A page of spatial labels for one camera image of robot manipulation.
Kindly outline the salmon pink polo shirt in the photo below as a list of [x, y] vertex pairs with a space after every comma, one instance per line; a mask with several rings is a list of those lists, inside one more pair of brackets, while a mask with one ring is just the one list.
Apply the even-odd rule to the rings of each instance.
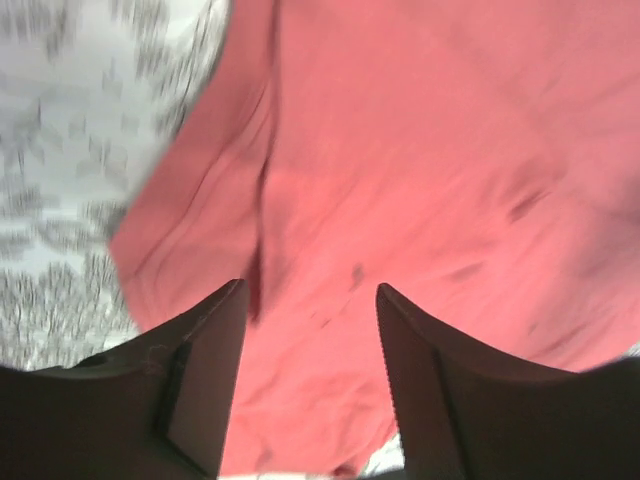
[[395, 433], [388, 283], [567, 370], [639, 338], [635, 1], [238, 1], [111, 242], [142, 329], [252, 304], [221, 471], [360, 471]]

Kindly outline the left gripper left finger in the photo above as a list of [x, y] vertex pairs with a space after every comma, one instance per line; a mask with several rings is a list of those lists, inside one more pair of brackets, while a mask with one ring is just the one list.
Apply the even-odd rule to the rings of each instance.
[[1, 371], [1, 475], [214, 479], [245, 336], [240, 279], [74, 367]]

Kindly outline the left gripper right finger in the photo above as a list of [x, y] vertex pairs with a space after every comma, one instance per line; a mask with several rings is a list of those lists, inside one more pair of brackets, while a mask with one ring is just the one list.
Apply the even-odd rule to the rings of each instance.
[[639, 361], [581, 373], [501, 352], [376, 294], [404, 479], [635, 479]]

